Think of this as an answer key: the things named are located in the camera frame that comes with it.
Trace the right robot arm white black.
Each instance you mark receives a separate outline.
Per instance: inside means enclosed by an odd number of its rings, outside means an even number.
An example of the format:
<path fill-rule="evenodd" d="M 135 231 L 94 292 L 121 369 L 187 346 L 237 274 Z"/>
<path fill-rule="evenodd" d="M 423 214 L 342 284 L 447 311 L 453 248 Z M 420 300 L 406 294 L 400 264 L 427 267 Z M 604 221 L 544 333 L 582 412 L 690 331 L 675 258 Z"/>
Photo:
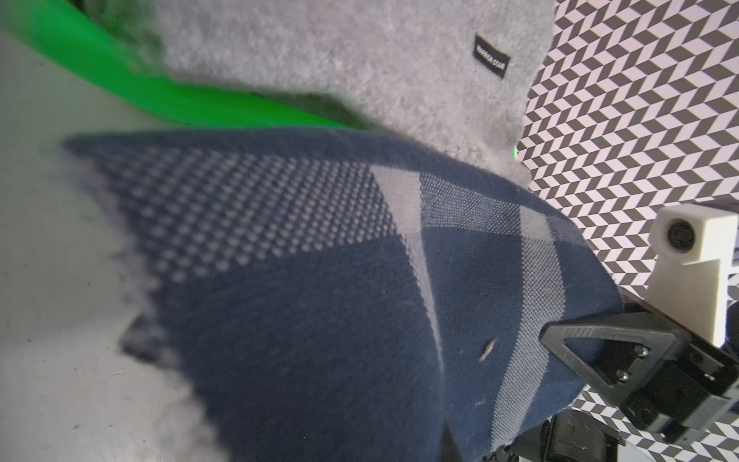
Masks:
<path fill-rule="evenodd" d="M 738 416 L 738 306 L 727 340 L 713 346 L 644 301 L 627 312 L 549 323 L 544 347 L 639 430 L 689 446 L 715 423 Z M 520 434 L 495 461 L 621 461 L 619 431 L 574 409 Z"/>

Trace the navy striped scarf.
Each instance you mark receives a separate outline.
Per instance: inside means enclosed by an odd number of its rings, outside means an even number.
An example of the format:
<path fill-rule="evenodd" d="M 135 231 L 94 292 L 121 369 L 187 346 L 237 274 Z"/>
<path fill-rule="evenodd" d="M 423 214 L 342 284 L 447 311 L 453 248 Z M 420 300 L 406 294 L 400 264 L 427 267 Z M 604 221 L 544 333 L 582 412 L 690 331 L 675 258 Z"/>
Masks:
<path fill-rule="evenodd" d="M 478 461 L 583 382 L 547 323 L 623 312 L 578 228 L 517 184 L 355 130 L 70 138 L 144 294 L 120 339 L 190 388 L 184 456 Z"/>

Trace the plain grey scarf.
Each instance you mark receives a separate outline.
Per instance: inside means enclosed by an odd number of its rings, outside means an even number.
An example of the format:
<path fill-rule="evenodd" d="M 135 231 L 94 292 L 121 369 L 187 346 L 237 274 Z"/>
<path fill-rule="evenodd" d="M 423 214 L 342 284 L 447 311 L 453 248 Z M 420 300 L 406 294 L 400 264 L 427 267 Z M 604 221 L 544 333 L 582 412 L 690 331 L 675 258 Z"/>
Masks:
<path fill-rule="evenodd" d="M 552 1 L 87 1 L 170 77 L 413 140 L 520 186 Z"/>

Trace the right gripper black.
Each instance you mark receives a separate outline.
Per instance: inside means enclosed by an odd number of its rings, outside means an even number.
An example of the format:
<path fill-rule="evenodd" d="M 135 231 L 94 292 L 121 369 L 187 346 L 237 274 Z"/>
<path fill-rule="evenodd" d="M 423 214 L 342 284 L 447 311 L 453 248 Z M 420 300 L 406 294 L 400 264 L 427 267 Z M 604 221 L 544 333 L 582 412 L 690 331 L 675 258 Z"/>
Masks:
<path fill-rule="evenodd" d="M 547 325 L 541 344 L 637 427 L 688 445 L 738 418 L 738 306 L 712 346 L 643 300 L 607 325 Z"/>

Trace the green plastic basket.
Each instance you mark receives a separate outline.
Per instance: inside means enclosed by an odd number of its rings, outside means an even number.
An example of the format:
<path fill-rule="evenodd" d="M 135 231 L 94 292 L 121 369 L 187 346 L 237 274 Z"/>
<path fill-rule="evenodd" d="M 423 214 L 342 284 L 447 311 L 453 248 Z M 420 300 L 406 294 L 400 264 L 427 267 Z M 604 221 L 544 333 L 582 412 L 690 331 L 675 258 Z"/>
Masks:
<path fill-rule="evenodd" d="M 95 23 L 86 1 L 5 1 L 1 24 L 55 63 L 163 119 L 189 126 L 352 127 L 247 92 L 181 81 Z"/>

